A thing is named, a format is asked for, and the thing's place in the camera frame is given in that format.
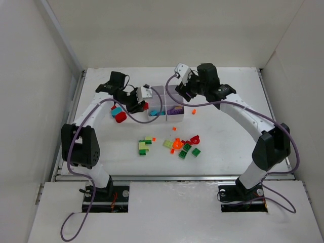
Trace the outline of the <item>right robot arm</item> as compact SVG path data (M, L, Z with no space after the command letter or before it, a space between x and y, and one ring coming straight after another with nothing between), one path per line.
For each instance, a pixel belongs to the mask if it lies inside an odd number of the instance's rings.
M241 125L256 142L252 162L235 182L238 199L248 200L266 174L290 155L289 127L285 124L277 126L257 115L234 88L220 82L217 68L212 63L199 65L196 72L179 63L174 72L181 79L175 90L187 102L196 95L204 96L208 103Z

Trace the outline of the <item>teal square lego brick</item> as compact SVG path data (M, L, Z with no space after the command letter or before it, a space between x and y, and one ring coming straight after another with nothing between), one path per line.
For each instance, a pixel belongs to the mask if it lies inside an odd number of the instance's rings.
M162 111L162 112L159 113L157 110L153 110L153 111L151 111L151 112L149 113L149 116L158 116L158 114L159 114L160 116L163 116L163 115L165 115L165 112Z

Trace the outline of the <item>teal rounded lego brick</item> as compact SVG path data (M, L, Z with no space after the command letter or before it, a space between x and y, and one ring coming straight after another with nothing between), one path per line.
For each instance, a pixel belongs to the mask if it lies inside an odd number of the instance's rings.
M120 107L117 107L111 111L111 115L113 118L115 118L119 113L121 113L123 110Z

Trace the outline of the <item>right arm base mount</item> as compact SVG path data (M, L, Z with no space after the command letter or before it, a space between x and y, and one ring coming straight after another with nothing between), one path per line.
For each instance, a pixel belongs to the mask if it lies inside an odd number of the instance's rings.
M236 185L219 185L217 199L221 203L222 213L264 212L267 213L264 191L257 185L248 192L243 192Z

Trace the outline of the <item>red small lego brick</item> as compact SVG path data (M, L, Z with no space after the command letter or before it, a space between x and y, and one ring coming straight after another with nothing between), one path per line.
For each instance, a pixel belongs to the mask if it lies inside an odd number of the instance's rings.
M149 104L145 102L143 105L143 110L148 110L148 109L149 109Z

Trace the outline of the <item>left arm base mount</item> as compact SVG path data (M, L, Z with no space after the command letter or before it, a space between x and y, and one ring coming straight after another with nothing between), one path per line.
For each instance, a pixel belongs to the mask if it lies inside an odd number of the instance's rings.
M93 187L88 185L85 189L79 189L84 194L82 212L86 213L90 207L90 213L127 213L129 209L130 187L117 185L107 191L108 188L97 188L94 201L90 206Z

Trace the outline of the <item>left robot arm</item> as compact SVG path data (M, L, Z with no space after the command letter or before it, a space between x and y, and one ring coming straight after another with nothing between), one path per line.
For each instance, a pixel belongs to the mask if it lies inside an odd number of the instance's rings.
M62 158L71 174L89 180L89 193L95 189L108 192L111 187L111 177L99 162L101 151L96 129L102 120L111 115L120 124L129 114L148 109L145 98L152 96L152 90L141 86L126 91L127 77L121 72L111 72L109 80L96 88L91 103L79 118L61 128Z

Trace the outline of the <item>red rounded lego brick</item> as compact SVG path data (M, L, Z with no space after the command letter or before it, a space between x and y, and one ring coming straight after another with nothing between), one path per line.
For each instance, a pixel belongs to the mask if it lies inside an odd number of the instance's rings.
M127 115L125 112L120 112L114 118L115 118L115 121L120 124L127 119Z

